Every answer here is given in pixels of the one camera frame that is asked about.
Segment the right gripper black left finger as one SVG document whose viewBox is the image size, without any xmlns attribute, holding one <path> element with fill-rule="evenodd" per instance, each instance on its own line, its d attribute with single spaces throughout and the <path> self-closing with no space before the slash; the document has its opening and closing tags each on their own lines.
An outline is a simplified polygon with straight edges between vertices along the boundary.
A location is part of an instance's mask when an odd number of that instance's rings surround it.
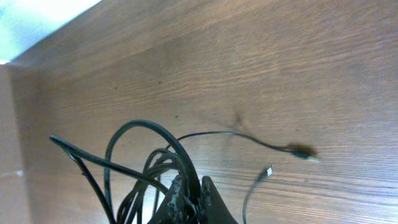
<svg viewBox="0 0 398 224">
<path fill-rule="evenodd" d="M 150 219 L 148 224 L 178 224 L 183 223 L 186 217 L 185 187 L 181 175 L 177 175 L 172 181 L 169 191 L 166 193 L 158 211 Z"/>
</svg>

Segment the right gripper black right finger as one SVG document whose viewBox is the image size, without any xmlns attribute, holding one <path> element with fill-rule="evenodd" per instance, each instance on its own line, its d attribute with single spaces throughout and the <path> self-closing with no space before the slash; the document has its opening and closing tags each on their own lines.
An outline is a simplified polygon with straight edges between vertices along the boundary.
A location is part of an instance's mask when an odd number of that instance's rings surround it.
<svg viewBox="0 0 398 224">
<path fill-rule="evenodd" d="M 200 223 L 238 224 L 209 176 L 203 176 L 202 178 L 200 208 Z"/>
</svg>

